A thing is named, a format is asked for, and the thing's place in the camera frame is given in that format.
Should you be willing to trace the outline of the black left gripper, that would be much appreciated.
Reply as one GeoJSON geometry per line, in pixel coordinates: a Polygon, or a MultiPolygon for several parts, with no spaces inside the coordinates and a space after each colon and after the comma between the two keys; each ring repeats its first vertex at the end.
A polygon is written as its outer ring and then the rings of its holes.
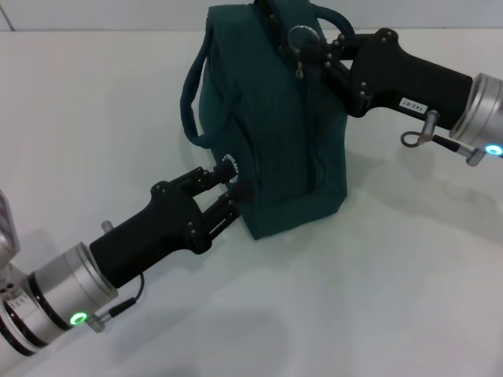
{"type": "Polygon", "coordinates": [[[234,165],[223,162],[212,171],[197,167],[154,185],[143,210],[90,244],[100,273],[120,288],[174,251],[206,252],[240,217],[238,204],[253,199],[253,188],[235,184],[203,213],[193,197],[236,176],[234,165]]]}

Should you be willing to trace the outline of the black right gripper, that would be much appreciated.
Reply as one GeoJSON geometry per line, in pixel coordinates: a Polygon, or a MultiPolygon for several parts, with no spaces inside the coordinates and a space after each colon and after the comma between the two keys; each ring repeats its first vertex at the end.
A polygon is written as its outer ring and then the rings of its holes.
{"type": "Polygon", "coordinates": [[[353,60],[350,71],[326,61],[322,81],[342,102],[346,113],[361,118],[374,108],[389,108],[426,119],[439,113],[437,126],[451,130],[468,103],[473,78],[408,54],[398,34],[382,28],[367,35],[354,55],[354,37],[333,41],[309,37],[303,43],[304,60],[353,60]]]}

